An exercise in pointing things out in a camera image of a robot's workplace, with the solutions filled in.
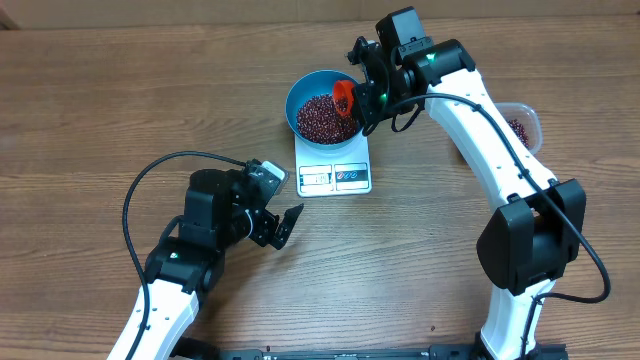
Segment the red scoop with blue handle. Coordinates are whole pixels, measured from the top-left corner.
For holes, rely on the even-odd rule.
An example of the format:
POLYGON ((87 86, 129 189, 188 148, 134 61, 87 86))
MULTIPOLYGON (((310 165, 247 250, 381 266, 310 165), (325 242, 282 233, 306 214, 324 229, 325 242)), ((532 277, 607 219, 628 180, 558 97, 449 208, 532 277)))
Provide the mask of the red scoop with blue handle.
POLYGON ((342 117, 351 114, 354 105, 354 88, 355 83, 351 80, 338 80, 333 85, 332 99, 336 112, 342 117))

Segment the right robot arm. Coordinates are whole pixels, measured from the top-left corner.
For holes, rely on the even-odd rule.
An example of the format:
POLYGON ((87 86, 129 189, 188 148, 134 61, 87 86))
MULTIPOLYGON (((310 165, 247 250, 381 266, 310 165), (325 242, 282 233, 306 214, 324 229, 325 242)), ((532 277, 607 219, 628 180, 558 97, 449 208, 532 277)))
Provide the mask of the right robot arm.
POLYGON ((351 114, 365 133, 384 120, 427 112, 453 140, 487 197, 491 218, 476 251, 493 289, 486 322, 471 346, 434 346, 431 355, 468 359, 564 359, 535 329, 544 297, 578 255, 586 195, 560 182, 519 140, 491 100, 475 61, 455 40, 435 43, 407 7, 358 38, 347 57, 365 80, 351 114))

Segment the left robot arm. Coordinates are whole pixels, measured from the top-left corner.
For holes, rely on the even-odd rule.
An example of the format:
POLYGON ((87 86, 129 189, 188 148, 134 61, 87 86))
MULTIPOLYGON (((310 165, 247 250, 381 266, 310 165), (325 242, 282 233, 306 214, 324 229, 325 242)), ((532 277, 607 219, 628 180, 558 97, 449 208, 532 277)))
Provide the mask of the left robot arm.
POLYGON ((282 249, 301 214, 266 208, 288 179, 277 164, 252 161, 241 170, 202 169, 189 179, 184 211, 148 255, 145 286, 109 356, 112 359, 217 359, 219 349, 188 338, 209 292, 224 272, 225 253, 249 238, 282 249))

